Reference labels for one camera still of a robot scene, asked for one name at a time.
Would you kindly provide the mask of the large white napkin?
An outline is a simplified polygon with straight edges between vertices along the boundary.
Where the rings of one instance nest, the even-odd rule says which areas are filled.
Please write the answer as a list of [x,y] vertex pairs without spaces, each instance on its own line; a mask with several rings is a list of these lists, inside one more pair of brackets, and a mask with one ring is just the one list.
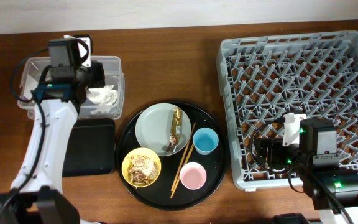
[[118,97],[114,85],[105,85],[103,88],[89,88],[86,95],[96,105],[96,109],[91,114],[110,112],[111,106],[115,104]]

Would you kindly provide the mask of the blue cup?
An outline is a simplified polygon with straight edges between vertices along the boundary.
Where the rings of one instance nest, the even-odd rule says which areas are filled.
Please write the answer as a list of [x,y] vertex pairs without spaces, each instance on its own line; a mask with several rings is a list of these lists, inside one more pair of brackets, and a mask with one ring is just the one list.
[[205,156],[217,148],[219,137],[211,128],[200,128],[193,135],[193,144],[196,151]]

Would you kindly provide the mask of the pink cup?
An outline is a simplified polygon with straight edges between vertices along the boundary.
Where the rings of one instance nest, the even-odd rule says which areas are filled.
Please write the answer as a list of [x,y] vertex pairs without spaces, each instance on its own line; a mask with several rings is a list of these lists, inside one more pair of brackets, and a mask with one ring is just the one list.
[[205,168],[197,162],[189,162],[181,168],[180,181],[187,189],[200,189],[204,186],[206,179]]

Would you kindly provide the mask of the gold snack wrapper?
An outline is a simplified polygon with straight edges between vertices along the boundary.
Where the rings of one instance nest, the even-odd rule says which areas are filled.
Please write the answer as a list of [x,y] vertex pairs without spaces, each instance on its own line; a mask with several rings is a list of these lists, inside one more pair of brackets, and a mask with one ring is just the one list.
[[179,107],[176,107],[173,109],[173,118],[172,118],[172,125],[170,128],[170,135],[169,135],[169,144],[166,149],[167,152],[174,152],[179,140],[180,140],[180,134],[181,134],[181,124],[182,124],[182,109]]

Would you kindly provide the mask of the yellow bowl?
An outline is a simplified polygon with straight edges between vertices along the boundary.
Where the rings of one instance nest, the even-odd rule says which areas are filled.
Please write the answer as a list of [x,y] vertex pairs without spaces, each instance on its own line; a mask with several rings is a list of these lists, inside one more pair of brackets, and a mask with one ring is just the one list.
[[[150,158],[152,158],[158,165],[159,165],[159,172],[158,172],[158,176],[157,178],[152,182],[150,183],[149,185],[145,185],[145,186],[136,186],[134,184],[132,184],[130,181],[129,181],[129,176],[128,176],[128,168],[129,168],[129,165],[130,165],[130,162],[128,160],[128,157],[129,156],[136,156],[136,155],[145,155],[145,156],[148,156]],[[148,149],[148,148],[144,148],[144,147],[140,147],[140,148],[137,148],[137,149],[133,149],[132,151],[130,151],[123,159],[122,161],[122,164],[121,164],[121,172],[122,172],[122,175],[123,175],[123,178],[124,180],[130,184],[131,186],[133,187],[148,187],[150,185],[152,185],[159,177],[160,173],[161,173],[161,170],[162,170],[162,165],[161,165],[161,161],[160,161],[160,158],[159,156],[151,149]]]

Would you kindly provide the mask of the food scraps pile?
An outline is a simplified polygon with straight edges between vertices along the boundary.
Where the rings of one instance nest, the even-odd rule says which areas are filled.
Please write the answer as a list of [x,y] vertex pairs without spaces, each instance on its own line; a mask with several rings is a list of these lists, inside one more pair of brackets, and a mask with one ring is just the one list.
[[158,176],[159,165],[145,155],[129,156],[129,181],[136,186],[145,186],[152,183]]

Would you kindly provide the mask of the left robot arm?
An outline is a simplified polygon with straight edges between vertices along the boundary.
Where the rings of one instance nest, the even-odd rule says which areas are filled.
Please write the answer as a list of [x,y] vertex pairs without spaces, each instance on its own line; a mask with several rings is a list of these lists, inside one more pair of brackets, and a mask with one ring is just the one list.
[[62,173],[71,130],[89,88],[105,85],[103,65],[91,59],[89,35],[50,40],[50,65],[27,102],[34,125],[27,152],[8,193],[0,193],[0,223],[84,223],[63,196]]

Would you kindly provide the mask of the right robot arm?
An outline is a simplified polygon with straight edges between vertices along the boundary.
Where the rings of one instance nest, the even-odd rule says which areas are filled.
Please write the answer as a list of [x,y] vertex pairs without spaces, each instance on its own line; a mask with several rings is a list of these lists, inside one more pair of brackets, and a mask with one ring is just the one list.
[[337,131],[326,119],[291,121],[283,138],[253,135],[249,151],[254,162],[271,174],[293,174],[302,182],[301,192],[312,199],[322,223],[358,223],[358,172],[342,168],[337,153]]

